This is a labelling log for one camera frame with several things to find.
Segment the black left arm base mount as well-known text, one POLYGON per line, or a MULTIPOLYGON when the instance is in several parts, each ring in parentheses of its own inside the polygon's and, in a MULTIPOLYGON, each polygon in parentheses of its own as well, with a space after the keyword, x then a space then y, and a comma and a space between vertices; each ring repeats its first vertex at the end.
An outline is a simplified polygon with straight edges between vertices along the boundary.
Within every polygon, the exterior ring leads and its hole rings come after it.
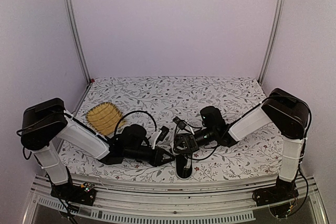
POLYGON ((66 202, 93 206, 96 194, 97 191, 95 190, 95 184, 92 183, 74 185, 68 182, 63 185, 51 185, 51 196, 66 202))

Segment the black white canvas sneaker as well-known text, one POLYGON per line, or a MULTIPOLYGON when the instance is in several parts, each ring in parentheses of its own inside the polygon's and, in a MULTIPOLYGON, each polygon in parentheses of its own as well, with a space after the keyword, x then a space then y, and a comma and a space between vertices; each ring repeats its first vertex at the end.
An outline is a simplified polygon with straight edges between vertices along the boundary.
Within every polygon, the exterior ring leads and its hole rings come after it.
POLYGON ((175 157, 175 173, 180 179, 188 179, 191 177, 193 171, 192 159, 183 154, 178 154, 175 157))

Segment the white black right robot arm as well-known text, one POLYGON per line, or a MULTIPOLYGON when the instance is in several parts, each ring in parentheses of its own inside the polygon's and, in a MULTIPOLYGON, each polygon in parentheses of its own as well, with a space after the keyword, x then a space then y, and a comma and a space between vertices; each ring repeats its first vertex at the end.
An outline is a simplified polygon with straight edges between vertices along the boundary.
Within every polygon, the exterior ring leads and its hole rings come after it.
POLYGON ((200 116, 203 124, 201 129, 174 135, 171 150, 176 155, 175 171, 178 178, 191 177, 193 154, 201 146, 216 142, 217 147, 233 147, 271 125, 277 129, 283 142, 278 173, 280 183, 272 188, 271 196, 276 201, 282 201, 291 194, 290 183, 297 177, 312 121, 311 110, 306 102, 275 88, 268 97, 232 123, 225 122, 219 108, 213 105, 202 108, 200 116))

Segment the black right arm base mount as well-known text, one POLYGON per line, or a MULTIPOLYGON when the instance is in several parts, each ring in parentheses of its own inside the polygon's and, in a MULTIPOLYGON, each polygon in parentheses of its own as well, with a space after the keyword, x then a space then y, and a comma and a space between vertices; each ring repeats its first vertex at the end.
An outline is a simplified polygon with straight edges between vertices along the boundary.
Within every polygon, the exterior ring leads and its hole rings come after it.
POLYGON ((257 206, 264 206, 297 198, 299 196, 295 181, 287 182, 279 177, 274 186, 263 187, 253 191, 252 199, 257 206))

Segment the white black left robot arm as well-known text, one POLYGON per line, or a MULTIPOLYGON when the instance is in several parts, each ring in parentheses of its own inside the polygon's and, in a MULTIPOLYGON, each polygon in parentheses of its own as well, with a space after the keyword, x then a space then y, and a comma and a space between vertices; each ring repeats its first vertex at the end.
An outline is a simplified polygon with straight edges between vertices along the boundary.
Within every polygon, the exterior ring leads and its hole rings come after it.
POLYGON ((121 164, 125 158, 133 158, 158 167, 175 160, 174 155, 156 145, 168 132, 168 128, 162 127, 147 138, 144 127, 132 124, 112 138, 103 137, 70 114, 62 99, 53 98, 27 108, 16 134, 22 146, 35 155, 52 183, 58 186, 58 192, 73 200, 78 188, 71 183, 70 172, 56 153, 53 139, 65 140, 105 165, 121 164))

